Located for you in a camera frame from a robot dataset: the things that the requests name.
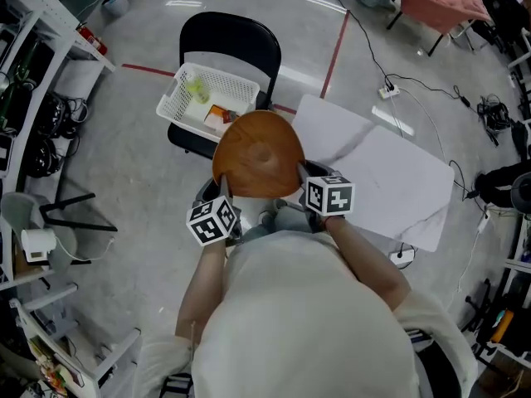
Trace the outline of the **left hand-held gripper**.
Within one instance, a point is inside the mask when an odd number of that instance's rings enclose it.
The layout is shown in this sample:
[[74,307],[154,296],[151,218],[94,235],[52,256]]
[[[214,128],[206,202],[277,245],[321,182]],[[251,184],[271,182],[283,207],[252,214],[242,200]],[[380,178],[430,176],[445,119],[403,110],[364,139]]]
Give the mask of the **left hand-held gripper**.
[[241,239],[241,210],[233,206],[227,176],[220,183],[206,182],[188,210],[186,225],[200,246],[225,241],[228,246]]

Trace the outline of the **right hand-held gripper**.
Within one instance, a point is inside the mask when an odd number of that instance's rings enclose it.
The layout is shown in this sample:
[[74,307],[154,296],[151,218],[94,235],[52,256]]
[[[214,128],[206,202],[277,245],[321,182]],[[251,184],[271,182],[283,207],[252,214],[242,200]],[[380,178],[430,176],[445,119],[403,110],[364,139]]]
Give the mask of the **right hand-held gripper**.
[[327,217],[353,212],[355,185],[331,167],[316,161],[297,163],[301,183],[305,183],[305,210],[313,232],[324,229]]

